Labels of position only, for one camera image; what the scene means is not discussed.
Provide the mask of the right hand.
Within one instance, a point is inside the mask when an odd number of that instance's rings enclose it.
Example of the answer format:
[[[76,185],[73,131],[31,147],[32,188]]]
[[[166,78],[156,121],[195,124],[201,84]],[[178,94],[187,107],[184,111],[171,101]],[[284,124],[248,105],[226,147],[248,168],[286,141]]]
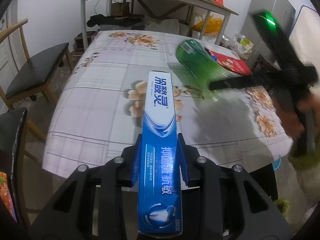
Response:
[[[299,118],[295,112],[285,110],[279,102],[276,100],[276,97],[271,97],[273,100],[273,105],[276,109],[276,114],[281,120],[281,125],[285,133],[293,138],[297,139],[303,132],[304,126],[299,121]],[[297,108],[301,112],[313,110],[315,118],[315,132],[316,137],[319,136],[319,95],[309,93],[305,99],[300,100],[297,104]]]

